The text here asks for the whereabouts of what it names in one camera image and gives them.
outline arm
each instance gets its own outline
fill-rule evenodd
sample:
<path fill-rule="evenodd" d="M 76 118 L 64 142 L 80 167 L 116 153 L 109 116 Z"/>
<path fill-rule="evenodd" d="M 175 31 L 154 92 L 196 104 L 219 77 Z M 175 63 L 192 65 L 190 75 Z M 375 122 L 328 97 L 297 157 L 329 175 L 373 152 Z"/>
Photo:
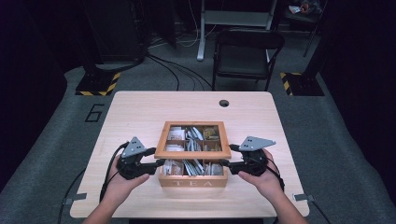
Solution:
<path fill-rule="evenodd" d="M 106 194 L 98 206 L 84 220 L 84 224 L 109 223 L 117 208 L 128 198 L 131 191 L 149 179 L 149 175 L 141 175 L 138 178 L 126 180 L 117 174 L 116 164 L 119 156 L 113 161 L 109 176 L 114 176 L 108 183 Z"/>
<path fill-rule="evenodd" d="M 268 159 L 271 161 L 274 160 L 271 153 L 266 149 L 264 149 L 264 153 Z M 271 169 L 276 170 L 275 166 L 270 161 L 268 162 L 268 166 Z M 259 193 L 271 203 L 276 210 L 279 223 L 308 223 L 283 192 L 279 185 L 279 181 L 274 174 L 271 172 L 264 172 L 261 176 L 254 176 L 241 171 L 239 172 L 239 176 L 248 183 L 254 185 Z"/>

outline stand base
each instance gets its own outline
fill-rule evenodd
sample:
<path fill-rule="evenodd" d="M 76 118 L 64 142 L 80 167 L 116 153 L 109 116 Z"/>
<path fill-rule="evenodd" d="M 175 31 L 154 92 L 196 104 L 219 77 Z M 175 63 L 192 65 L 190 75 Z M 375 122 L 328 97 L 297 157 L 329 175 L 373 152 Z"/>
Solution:
<path fill-rule="evenodd" d="M 324 96 L 317 80 L 301 73 L 280 73 L 286 94 L 292 96 Z"/>
<path fill-rule="evenodd" d="M 120 73 L 101 72 L 95 76 L 85 76 L 76 87 L 76 95 L 109 95 L 116 87 Z"/>

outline gray carpet floor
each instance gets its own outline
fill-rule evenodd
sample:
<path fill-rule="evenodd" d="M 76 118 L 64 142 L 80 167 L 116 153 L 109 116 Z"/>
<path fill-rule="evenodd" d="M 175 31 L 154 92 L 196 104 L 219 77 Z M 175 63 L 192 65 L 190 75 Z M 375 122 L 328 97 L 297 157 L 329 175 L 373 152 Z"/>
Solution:
<path fill-rule="evenodd" d="M 326 85 L 317 75 L 325 96 L 288 96 L 281 72 L 303 72 L 318 37 L 306 58 L 306 34 L 285 34 L 286 45 L 278 56 L 269 92 L 285 130 L 290 150 L 306 194 L 312 194 L 332 223 L 396 223 L 396 208 L 389 199 L 377 171 L 366 161 L 340 116 Z M 209 82 L 212 74 L 213 38 L 206 42 L 205 59 L 196 61 L 198 43 L 191 47 L 153 46 L 149 52 L 165 60 L 180 63 Z M 126 63 L 108 63 L 114 68 Z M 210 91 L 196 79 L 179 73 L 180 91 Z M 14 176 L 0 195 L 0 223 L 56 223 L 69 185 L 88 164 L 96 138 L 106 118 L 114 92 L 109 96 L 77 96 L 75 88 L 84 75 L 79 67 L 64 74 L 68 88 L 47 127 L 37 139 Z M 264 81 L 219 78 L 218 91 L 262 91 Z M 175 77 L 151 59 L 120 75 L 114 91 L 175 91 Z M 98 122 L 85 122 L 93 105 L 102 111 Z M 72 197 L 79 180 L 71 188 Z M 326 223 L 318 209 L 309 204 L 310 223 Z M 62 214 L 62 223 L 80 223 Z M 263 223 L 272 223 L 266 218 Z M 112 223 L 128 223 L 113 219 Z"/>

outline wooden box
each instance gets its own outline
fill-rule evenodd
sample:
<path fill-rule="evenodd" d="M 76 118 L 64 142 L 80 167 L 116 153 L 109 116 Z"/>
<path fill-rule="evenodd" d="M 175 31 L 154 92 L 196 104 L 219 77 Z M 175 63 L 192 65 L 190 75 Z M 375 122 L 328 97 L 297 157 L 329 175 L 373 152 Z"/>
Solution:
<path fill-rule="evenodd" d="M 223 122 L 166 121 L 154 158 L 168 159 L 179 164 L 178 168 L 183 167 L 178 172 L 174 171 L 175 166 L 161 167 L 159 179 L 162 187 L 224 188 L 228 168 L 220 166 L 219 160 L 230 159 L 231 150 Z M 214 168 L 217 174 L 209 175 Z"/>

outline wooden table top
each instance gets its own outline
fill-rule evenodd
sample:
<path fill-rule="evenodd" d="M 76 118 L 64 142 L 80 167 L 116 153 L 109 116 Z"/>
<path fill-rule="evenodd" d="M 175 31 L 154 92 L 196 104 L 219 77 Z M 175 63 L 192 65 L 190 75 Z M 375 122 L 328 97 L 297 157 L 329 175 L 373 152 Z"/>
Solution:
<path fill-rule="evenodd" d="M 228 106 L 221 106 L 220 101 Z M 78 193 L 72 217 L 87 217 L 99 203 L 106 168 L 119 145 L 136 136 L 145 147 L 156 147 L 169 120 L 223 121 L 230 144 L 240 145 L 250 136 L 276 141 L 267 148 L 285 181 L 285 193 L 303 216 L 306 201 L 295 202 L 293 194 L 304 193 L 276 111 L 274 99 L 263 91 L 118 91 L 108 110 Z M 142 162 L 155 161 L 153 156 Z M 241 161 L 232 152 L 230 161 Z M 231 175 L 225 188 L 162 188 L 159 170 L 134 189 L 113 217 L 130 218 L 237 218 L 275 217 L 273 206 L 255 187 Z"/>

